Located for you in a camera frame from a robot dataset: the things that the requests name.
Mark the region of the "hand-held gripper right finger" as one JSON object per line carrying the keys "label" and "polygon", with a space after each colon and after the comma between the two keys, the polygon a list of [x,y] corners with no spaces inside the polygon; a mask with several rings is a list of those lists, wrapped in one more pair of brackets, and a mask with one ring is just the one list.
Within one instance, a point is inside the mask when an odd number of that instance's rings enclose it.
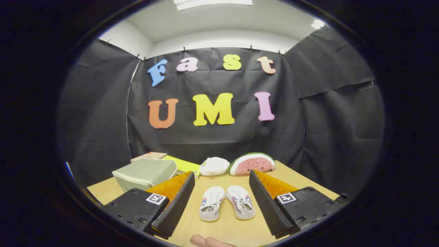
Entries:
{"label": "hand-held gripper right finger", "polygon": [[311,186],[297,189],[258,170],[250,172],[249,185],[276,239],[303,231],[344,204],[344,194],[332,200]]}

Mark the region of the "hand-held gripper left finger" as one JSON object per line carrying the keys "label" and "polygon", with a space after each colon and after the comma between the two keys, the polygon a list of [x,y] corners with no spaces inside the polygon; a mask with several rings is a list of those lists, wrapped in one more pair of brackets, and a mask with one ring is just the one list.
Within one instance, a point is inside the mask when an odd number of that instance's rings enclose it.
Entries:
{"label": "hand-held gripper left finger", "polygon": [[188,171],[147,190],[129,189],[102,208],[135,231],[169,239],[194,187],[194,172]]}

